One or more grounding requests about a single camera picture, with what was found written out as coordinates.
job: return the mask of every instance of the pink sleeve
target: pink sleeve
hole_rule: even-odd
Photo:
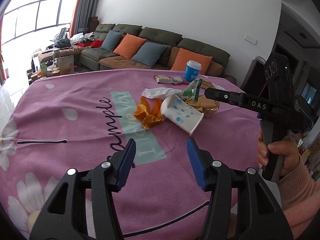
[[[320,208],[320,183],[313,181],[300,159],[298,166],[277,185],[284,215],[296,239]]]

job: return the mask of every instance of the daisy print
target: daisy print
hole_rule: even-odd
[[[35,224],[44,203],[48,200],[58,182],[59,181],[57,179],[51,177],[43,190],[38,178],[30,172],[26,174],[26,183],[23,181],[19,181],[17,183],[19,200],[15,197],[9,196],[9,218],[26,239],[29,239],[32,227]],[[88,235],[95,237],[92,203],[90,200],[86,199],[85,205]]]
[[[0,167],[7,171],[9,167],[9,156],[16,153],[17,146],[12,141],[18,134],[17,125],[13,119],[9,120],[0,134]]]

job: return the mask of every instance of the person's hand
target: person's hand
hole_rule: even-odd
[[[294,139],[290,136],[289,141],[279,141],[270,143],[268,147],[262,141],[262,133],[258,133],[258,166],[266,166],[269,158],[267,157],[268,149],[274,154],[283,154],[284,162],[280,171],[280,176],[284,177],[293,171],[299,164],[299,151]]]

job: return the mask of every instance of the light switch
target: light switch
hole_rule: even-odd
[[[248,34],[245,35],[244,39],[248,42],[251,42],[253,45],[257,44],[257,40],[255,38],[252,38],[251,36],[249,36]]]

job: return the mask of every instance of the orange curtain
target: orange curtain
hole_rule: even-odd
[[[5,76],[3,66],[2,66],[2,55],[1,55],[1,33],[2,33],[2,22],[3,22],[4,15],[0,19],[0,78],[2,81],[5,81],[7,78]]]
[[[80,2],[80,0],[77,0],[75,7],[73,9],[72,19],[71,19],[71,23],[70,23],[70,30],[69,30],[69,38],[71,38],[73,36],[73,34],[76,33],[74,30],[74,24],[75,24],[76,14],[77,14],[78,7],[79,7],[79,2]]]

